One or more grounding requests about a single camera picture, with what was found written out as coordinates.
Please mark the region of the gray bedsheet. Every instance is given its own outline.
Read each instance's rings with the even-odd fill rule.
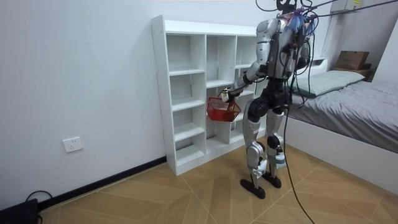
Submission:
[[[293,104],[301,103],[294,95]],[[309,98],[290,116],[398,153],[398,87],[358,82]]]

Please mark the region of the white wall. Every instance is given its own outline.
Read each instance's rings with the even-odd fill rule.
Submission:
[[[362,6],[386,1],[389,0],[363,0]],[[370,52],[366,63],[372,63],[372,68],[376,68],[397,18],[398,2],[341,15],[338,19],[341,37],[336,38],[337,43],[332,46],[335,50],[329,55],[331,68],[334,67],[342,50]]]
[[[0,1],[0,209],[165,155],[150,31],[160,14],[245,26],[275,16],[254,1]],[[74,136],[84,150],[66,154]]]
[[[379,68],[374,75],[373,82],[388,85],[398,85],[397,51],[398,51],[398,21],[392,31],[386,50],[381,58]]]

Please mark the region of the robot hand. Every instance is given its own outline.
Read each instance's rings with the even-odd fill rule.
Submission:
[[[235,97],[239,96],[241,94],[240,91],[237,91],[238,93],[235,93],[231,91],[231,88],[225,88],[222,92],[221,92],[221,99],[226,102],[232,102],[234,101]]]

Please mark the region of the cubby shelf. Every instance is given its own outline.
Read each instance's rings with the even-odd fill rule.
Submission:
[[[172,102],[173,111],[184,110],[188,108],[193,108],[196,106],[204,105],[205,102],[202,100],[196,100],[193,97],[183,98],[179,100],[174,100]]]
[[[235,121],[241,121],[242,119],[243,119],[243,113],[240,113],[240,114],[237,115],[237,117],[235,118],[234,122]]]
[[[246,95],[250,95],[250,94],[254,94],[254,91],[243,90],[243,92],[240,94],[240,96],[246,96]]]
[[[227,86],[234,83],[234,81],[226,81],[226,80],[207,80],[206,88],[214,88],[219,86]]]
[[[235,69],[239,68],[250,68],[251,64],[244,64],[244,65],[235,65]]]
[[[187,162],[198,159],[199,157],[204,155],[205,153],[203,153],[194,145],[180,149],[176,152],[177,166],[186,164]]]
[[[228,144],[223,143],[217,137],[212,137],[206,140],[206,153],[211,153],[216,151],[217,149],[221,149],[222,147],[227,146]]]
[[[243,113],[212,121],[208,97],[231,86],[256,59],[256,28],[152,19],[167,163],[180,175],[244,144]],[[236,102],[244,110],[256,84]],[[264,129],[258,136],[265,135]]]
[[[176,70],[176,71],[169,71],[170,76],[177,76],[177,75],[190,75],[190,74],[197,74],[197,73],[204,73],[203,69],[187,69],[187,70]]]
[[[184,124],[174,128],[174,141],[181,141],[204,132],[203,128],[194,123]]]

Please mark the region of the black baseboard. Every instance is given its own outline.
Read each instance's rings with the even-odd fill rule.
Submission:
[[[56,205],[56,204],[59,204],[61,202],[70,200],[70,199],[72,199],[74,197],[77,197],[79,195],[86,194],[86,193],[91,192],[91,191],[93,191],[95,189],[104,187],[104,186],[106,186],[108,184],[112,184],[113,182],[119,181],[121,179],[124,179],[126,177],[132,176],[134,174],[138,174],[139,172],[142,172],[142,171],[147,170],[149,168],[152,168],[154,166],[160,165],[160,164],[162,164],[164,162],[166,162],[166,157],[165,156],[161,157],[161,158],[158,158],[158,159],[155,159],[153,161],[147,162],[147,163],[145,163],[143,165],[139,165],[139,166],[134,167],[132,169],[120,172],[120,173],[115,174],[115,175],[113,175],[111,177],[107,177],[105,179],[99,180],[99,181],[94,182],[92,184],[88,184],[88,185],[86,185],[84,187],[80,187],[78,189],[71,190],[71,191],[69,191],[67,193],[55,196],[55,197],[50,198],[48,200],[44,200],[42,202],[39,202],[39,204],[37,205],[37,209],[40,212],[40,211],[42,211],[42,210],[44,210],[46,208],[49,208],[49,207],[51,207],[53,205]]]

